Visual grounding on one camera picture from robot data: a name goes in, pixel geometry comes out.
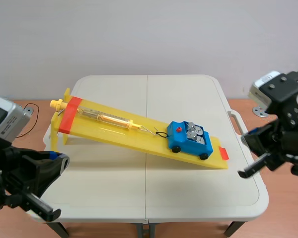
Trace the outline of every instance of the red tape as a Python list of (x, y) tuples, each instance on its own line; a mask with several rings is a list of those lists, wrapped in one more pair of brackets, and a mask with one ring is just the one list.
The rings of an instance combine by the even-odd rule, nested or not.
[(64, 116), (59, 127), (59, 132), (65, 134), (70, 133), (72, 123), (77, 112), (77, 108), (80, 105), (81, 101), (82, 99), (77, 97), (72, 97), (72, 99), (69, 101), (64, 111)]
[(226, 149), (219, 146), (219, 150), (220, 150), (222, 159), (223, 160), (229, 160), (229, 157), (228, 157), (228, 154), (227, 154)]

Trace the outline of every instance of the car wheel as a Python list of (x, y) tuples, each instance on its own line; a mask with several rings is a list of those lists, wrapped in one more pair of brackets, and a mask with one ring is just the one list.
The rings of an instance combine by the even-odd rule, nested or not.
[(208, 154), (203, 153), (199, 157), (200, 157), (200, 160), (206, 160), (206, 159), (208, 159), (209, 156), (208, 156)]
[(181, 148), (180, 148), (180, 146), (176, 145), (176, 146), (173, 146), (171, 148), (171, 150), (172, 150), (173, 153), (179, 153), (181, 151)]

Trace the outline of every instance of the table leg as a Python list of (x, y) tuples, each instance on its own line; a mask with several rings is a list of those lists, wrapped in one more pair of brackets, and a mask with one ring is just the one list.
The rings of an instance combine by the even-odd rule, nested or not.
[(137, 237), (143, 238), (144, 237), (144, 225), (142, 223), (134, 223), (137, 228)]
[(154, 238), (155, 237), (155, 226), (158, 223), (151, 223), (149, 224), (149, 238)]
[(245, 222), (232, 222), (227, 230), (224, 232), (224, 235), (230, 237), (234, 234)]
[(149, 223), (149, 229), (144, 229), (144, 225), (142, 223), (134, 223), (137, 227), (137, 236), (138, 238), (144, 238), (147, 234), (149, 234), (149, 238), (155, 237), (155, 226), (159, 223)]
[(56, 232), (61, 238), (68, 238), (70, 235), (60, 222), (46, 223), (52, 230)]

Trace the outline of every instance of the toy car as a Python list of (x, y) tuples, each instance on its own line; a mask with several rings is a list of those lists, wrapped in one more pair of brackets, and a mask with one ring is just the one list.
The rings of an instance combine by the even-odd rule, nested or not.
[(180, 151), (206, 160), (213, 152), (209, 134), (192, 122), (171, 122), (167, 127), (168, 147), (173, 153)]

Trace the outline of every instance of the table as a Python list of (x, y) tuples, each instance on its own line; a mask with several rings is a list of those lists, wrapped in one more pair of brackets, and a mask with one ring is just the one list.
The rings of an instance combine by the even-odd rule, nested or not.
[[(77, 82), (72, 95), (164, 122), (201, 124), (220, 138), (230, 160), (228, 170), (210, 170), (71, 137), (66, 146), (58, 145), (70, 156), (70, 166), (42, 197), (62, 209), (59, 223), (50, 224), (61, 235), (66, 236), (66, 231), (60, 222), (152, 224), (153, 237), (157, 223), (233, 220), (225, 232), (230, 236), (266, 210), (268, 193), (260, 175), (241, 179), (236, 172), (253, 160), (228, 115), (237, 117), (242, 131), (245, 126), (239, 114), (230, 110), (215, 79), (206, 75), (89, 76)], [(142, 226), (138, 230), (142, 235)]]

